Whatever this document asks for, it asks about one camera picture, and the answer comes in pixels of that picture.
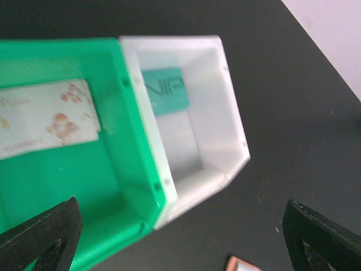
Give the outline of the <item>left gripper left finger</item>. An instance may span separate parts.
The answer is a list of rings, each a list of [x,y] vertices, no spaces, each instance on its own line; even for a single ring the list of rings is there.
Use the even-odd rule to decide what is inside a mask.
[[[76,198],[1,234],[1,270],[70,270],[82,231]]]

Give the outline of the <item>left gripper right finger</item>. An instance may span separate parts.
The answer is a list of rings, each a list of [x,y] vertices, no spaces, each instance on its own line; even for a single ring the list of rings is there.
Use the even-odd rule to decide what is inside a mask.
[[[360,270],[360,236],[294,200],[282,230],[294,270]]]

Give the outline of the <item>pink leather card holder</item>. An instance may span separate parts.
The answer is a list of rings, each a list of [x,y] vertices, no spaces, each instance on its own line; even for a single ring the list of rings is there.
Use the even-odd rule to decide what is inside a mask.
[[[262,271],[262,269],[231,255],[226,264],[225,271]]]

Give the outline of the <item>white flower pattern card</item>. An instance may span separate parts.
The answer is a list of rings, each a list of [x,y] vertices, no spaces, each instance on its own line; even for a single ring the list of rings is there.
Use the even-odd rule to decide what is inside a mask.
[[[100,131],[83,79],[1,89],[1,159],[94,142]]]

